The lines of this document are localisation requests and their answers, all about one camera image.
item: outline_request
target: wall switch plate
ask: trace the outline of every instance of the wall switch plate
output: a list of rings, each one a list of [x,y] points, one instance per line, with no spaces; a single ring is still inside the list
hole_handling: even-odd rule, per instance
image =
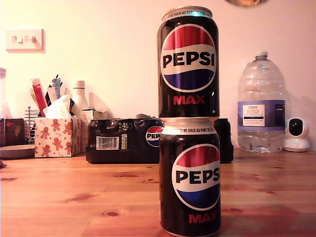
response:
[[[43,29],[7,29],[5,31],[6,50],[42,51]]]

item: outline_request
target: large water bottle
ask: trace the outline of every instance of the large water bottle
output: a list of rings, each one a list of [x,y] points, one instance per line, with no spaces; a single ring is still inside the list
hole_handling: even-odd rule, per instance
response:
[[[267,57],[257,52],[238,85],[238,143],[250,152],[276,153],[284,146],[284,78]]]

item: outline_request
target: security camera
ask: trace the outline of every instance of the security camera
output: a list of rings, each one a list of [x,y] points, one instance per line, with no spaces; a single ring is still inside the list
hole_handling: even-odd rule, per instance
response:
[[[288,119],[285,124],[284,149],[289,152],[306,152],[310,147],[306,140],[309,130],[309,126],[304,119]]]

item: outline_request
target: barcode label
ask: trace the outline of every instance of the barcode label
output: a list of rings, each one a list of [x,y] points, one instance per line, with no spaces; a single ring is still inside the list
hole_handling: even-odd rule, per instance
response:
[[[98,137],[97,136],[97,150],[118,150],[119,137]]]

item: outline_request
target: pepsi max can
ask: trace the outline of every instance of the pepsi max can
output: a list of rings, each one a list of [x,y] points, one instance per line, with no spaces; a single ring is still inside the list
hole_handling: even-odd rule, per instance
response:
[[[176,236],[221,225],[219,137],[213,123],[165,123],[160,137],[160,224]]]
[[[218,28],[212,12],[186,6],[158,30],[159,117],[219,117]]]

